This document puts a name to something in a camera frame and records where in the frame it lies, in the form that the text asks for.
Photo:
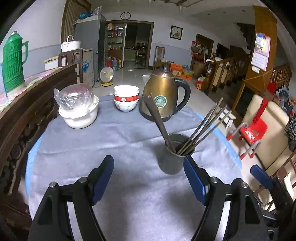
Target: metal screw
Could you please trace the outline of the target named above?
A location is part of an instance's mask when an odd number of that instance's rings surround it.
[[[213,183],[217,183],[217,182],[218,182],[218,178],[216,178],[216,177],[211,177],[211,182],[213,182]]]
[[[247,188],[247,187],[248,187],[248,184],[245,183],[245,182],[242,182],[242,183],[241,183],[241,186],[242,186],[243,188]]]
[[[54,187],[56,186],[56,184],[57,184],[56,182],[51,182],[51,183],[49,184],[49,187],[50,187],[50,188],[54,188]]]
[[[81,177],[79,178],[80,183],[85,183],[87,181],[87,177]]]

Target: round kettle logo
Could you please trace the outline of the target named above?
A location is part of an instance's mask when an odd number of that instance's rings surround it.
[[[165,107],[166,103],[167,103],[167,99],[165,96],[162,95],[158,95],[154,98],[154,101],[157,105],[158,108],[162,108]]]

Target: calendar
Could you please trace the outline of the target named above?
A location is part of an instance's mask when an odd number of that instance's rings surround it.
[[[255,48],[251,61],[251,65],[266,71],[269,50],[270,50],[270,37],[263,33],[256,34]]]

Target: red child chair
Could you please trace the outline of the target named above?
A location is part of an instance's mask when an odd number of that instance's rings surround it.
[[[245,140],[249,143],[250,147],[240,156],[240,159],[243,159],[251,150],[253,150],[253,152],[250,157],[253,158],[256,154],[256,150],[260,146],[261,139],[263,138],[268,128],[265,122],[260,118],[267,104],[268,101],[264,99],[256,116],[253,119],[253,123],[249,127],[247,127],[247,122],[243,122],[235,129],[234,132],[232,132],[227,137],[227,140],[230,140],[240,130],[241,136],[239,137],[239,140],[241,141],[244,137]]]

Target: green thermos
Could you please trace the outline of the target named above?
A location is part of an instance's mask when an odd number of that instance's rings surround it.
[[[8,96],[18,87],[25,86],[22,65],[28,58],[28,43],[29,41],[22,43],[22,37],[17,31],[14,31],[3,47],[2,73],[5,91]],[[26,47],[24,61],[22,61],[22,46]]]

